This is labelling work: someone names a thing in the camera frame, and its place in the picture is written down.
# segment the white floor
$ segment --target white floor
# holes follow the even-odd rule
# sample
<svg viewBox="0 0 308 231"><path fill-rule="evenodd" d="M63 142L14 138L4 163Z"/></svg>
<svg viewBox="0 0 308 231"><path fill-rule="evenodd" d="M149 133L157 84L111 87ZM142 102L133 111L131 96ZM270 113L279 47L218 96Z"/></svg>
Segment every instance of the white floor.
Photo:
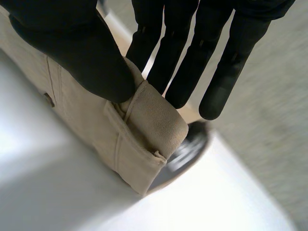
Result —
<svg viewBox="0 0 308 231"><path fill-rule="evenodd" d="M0 52L0 230L294 231L216 132L204 157L141 199Z"/></svg>

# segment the gloved hand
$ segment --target gloved hand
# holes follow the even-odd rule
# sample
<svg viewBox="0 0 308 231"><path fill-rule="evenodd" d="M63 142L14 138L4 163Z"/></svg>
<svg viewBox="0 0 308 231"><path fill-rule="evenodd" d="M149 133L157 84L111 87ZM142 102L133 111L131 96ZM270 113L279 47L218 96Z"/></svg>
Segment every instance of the gloved hand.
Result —
<svg viewBox="0 0 308 231"><path fill-rule="evenodd" d="M134 94L134 79L96 3L0 0L27 43L59 63L86 90L122 103Z"/></svg>
<svg viewBox="0 0 308 231"><path fill-rule="evenodd" d="M159 41L163 9L166 33L147 80L161 94L167 88L187 41L196 14L194 37L166 99L181 108L188 101L235 9L230 37L216 72L199 106L200 115L216 119L240 75L254 45L271 20L283 17L295 0L132 0L138 30L126 55L142 71Z"/></svg>

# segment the gray carpet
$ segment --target gray carpet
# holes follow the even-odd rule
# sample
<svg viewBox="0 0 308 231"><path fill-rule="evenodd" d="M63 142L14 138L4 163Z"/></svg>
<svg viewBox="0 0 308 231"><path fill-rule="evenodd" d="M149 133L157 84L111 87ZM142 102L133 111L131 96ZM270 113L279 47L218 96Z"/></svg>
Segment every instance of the gray carpet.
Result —
<svg viewBox="0 0 308 231"><path fill-rule="evenodd" d="M130 0L108 3L129 30L135 31ZM307 0L297 0L284 18L272 22L255 46L222 115L212 122L303 231L308 231L307 22ZM194 107L213 76L230 23L192 96Z"/></svg>

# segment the beige fabric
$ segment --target beige fabric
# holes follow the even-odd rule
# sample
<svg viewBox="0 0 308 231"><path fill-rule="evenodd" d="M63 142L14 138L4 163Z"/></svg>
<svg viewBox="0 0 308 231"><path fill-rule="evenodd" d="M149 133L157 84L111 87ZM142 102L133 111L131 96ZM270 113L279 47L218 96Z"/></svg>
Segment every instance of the beige fabric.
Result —
<svg viewBox="0 0 308 231"><path fill-rule="evenodd" d="M121 54L126 55L128 48L131 43L132 36L128 31L125 31L125 26L110 13L105 18L105 22L108 24L108 27L121 51ZM186 104L184 107L178 110L179 114L183 117L187 124L192 123L197 120L203 120L199 113L190 107L189 104Z"/></svg>
<svg viewBox="0 0 308 231"><path fill-rule="evenodd" d="M129 61L138 89L127 103L113 105L86 91L51 58L24 42L1 7L0 32L0 48L41 93L48 93L63 121L136 192L145 195L188 132L178 112Z"/></svg>

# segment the black shoe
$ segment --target black shoe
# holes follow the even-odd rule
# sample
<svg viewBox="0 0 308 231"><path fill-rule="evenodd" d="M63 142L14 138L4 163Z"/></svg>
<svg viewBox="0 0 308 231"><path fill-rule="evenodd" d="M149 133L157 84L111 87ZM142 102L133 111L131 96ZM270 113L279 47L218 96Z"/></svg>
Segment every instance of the black shoe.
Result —
<svg viewBox="0 0 308 231"><path fill-rule="evenodd" d="M150 186L150 190L159 185L166 185L183 174L204 153L209 142L206 122L196 121L189 124L187 137L180 147L171 155L165 167Z"/></svg>

